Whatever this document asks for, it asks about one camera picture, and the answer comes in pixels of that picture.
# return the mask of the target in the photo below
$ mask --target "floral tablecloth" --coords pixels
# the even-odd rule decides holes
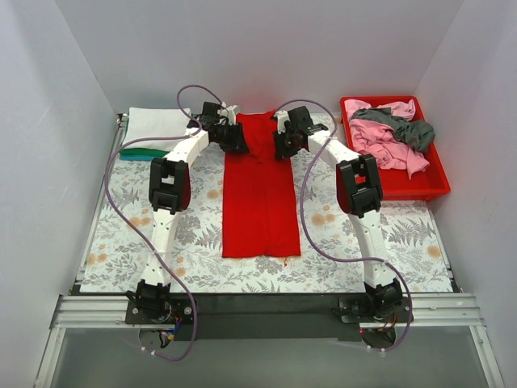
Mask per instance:
[[[330,127],[328,121],[320,121]],[[302,151],[292,158],[297,202],[303,175],[312,157]],[[191,169],[191,203],[182,214],[170,266],[192,292],[364,291],[363,265],[338,264],[321,257],[309,245],[301,227],[301,257],[223,259],[223,173],[224,153],[215,144],[204,150]],[[150,237],[153,212],[147,197],[148,182],[149,162],[116,161],[110,185],[113,198],[124,214]],[[415,292],[451,292],[426,204],[398,201],[383,202],[382,205],[382,231],[389,259],[401,271],[410,289]],[[309,231],[323,250],[339,258],[361,256],[351,222],[336,200],[335,172],[322,161],[313,168],[304,206]],[[134,290],[148,255],[147,246],[104,201],[81,292]],[[174,282],[171,290],[182,291]]]

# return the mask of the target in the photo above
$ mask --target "gray wall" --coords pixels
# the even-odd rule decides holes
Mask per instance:
[[[32,386],[116,116],[51,0],[0,2],[0,386]]]
[[[435,203],[452,269],[517,386],[517,2],[465,0],[417,96],[452,192]]]
[[[462,0],[57,0],[111,105],[175,106],[186,83],[245,112],[413,93]],[[205,95],[185,96],[200,108]]]

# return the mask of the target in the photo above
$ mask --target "dark green cloth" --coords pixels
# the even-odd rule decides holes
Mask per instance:
[[[391,114],[391,108],[365,108],[354,112],[351,120],[370,120],[393,128],[393,138],[425,154],[435,138],[435,130],[424,120],[408,121]]]
[[[124,148],[120,151],[121,155],[138,155],[138,156],[154,156],[155,158],[163,158],[169,151],[153,150],[150,148]]]

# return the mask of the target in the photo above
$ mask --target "red fabric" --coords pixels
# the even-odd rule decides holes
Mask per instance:
[[[275,160],[273,112],[237,115],[249,154],[226,154],[223,257],[300,255],[291,161]]]

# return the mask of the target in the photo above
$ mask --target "pink cloth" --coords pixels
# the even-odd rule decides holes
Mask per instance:
[[[425,171],[429,162],[421,153],[393,139],[391,127],[370,120],[350,120],[355,111],[371,107],[369,103],[357,99],[345,101],[355,150],[363,155],[372,154],[377,160],[377,166],[384,170],[407,170],[410,179],[415,172]],[[409,103],[388,103],[377,108],[391,108],[394,116],[404,117],[406,120],[411,120],[416,112],[413,100]]]

